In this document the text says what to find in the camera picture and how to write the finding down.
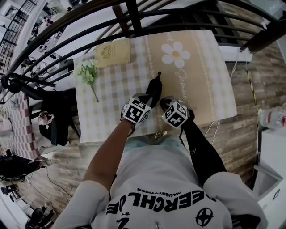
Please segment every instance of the shirt sleeve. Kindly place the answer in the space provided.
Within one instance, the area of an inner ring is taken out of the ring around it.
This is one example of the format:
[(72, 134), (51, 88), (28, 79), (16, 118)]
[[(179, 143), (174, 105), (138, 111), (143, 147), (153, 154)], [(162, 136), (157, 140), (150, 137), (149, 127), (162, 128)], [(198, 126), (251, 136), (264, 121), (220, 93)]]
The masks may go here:
[(103, 185), (95, 181), (83, 181), (52, 229), (75, 229), (90, 225), (108, 202), (109, 192)]
[(216, 173), (206, 180), (203, 189), (228, 208), (234, 229), (267, 228), (268, 222), (263, 210), (239, 175)]

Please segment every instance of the white daisy print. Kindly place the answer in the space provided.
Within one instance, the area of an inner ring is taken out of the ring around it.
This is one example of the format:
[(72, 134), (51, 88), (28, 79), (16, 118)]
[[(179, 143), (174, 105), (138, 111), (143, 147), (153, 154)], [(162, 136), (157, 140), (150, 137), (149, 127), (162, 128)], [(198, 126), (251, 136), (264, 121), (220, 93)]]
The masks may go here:
[(191, 54), (188, 51), (183, 50), (182, 43), (178, 41), (174, 42), (173, 47), (168, 44), (164, 44), (161, 49), (167, 53), (167, 55), (162, 57), (163, 63), (171, 64), (175, 61), (175, 66), (177, 68), (184, 67), (185, 62), (183, 59), (189, 59), (191, 57)]

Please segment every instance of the plastic bottle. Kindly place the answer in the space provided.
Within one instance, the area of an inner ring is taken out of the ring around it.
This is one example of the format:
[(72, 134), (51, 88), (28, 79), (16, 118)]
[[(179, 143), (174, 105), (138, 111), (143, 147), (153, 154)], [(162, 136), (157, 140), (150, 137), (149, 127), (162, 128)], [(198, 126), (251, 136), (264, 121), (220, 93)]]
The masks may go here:
[(259, 123), (263, 127), (277, 129), (286, 127), (286, 110), (284, 109), (269, 109), (258, 111)]

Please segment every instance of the white flower bouquet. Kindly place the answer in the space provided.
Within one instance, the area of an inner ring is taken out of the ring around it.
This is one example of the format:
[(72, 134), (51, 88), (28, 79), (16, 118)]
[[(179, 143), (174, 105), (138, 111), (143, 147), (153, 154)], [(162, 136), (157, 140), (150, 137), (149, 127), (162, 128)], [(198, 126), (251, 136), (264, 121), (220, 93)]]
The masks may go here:
[(73, 75), (76, 77), (82, 77), (82, 81), (88, 84), (93, 90), (94, 96), (98, 102), (97, 95), (95, 94), (93, 84), (95, 79), (97, 78), (97, 60), (90, 59), (81, 63), (81, 65), (77, 66), (74, 70)]

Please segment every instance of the yellow book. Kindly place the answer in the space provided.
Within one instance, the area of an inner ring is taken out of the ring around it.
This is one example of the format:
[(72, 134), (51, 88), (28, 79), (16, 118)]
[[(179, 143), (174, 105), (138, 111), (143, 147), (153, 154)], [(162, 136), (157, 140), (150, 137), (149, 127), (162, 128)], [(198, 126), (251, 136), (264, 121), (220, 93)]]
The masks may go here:
[(95, 49), (95, 59), (98, 61), (98, 68), (110, 65), (129, 64), (129, 39), (117, 40), (98, 45)]

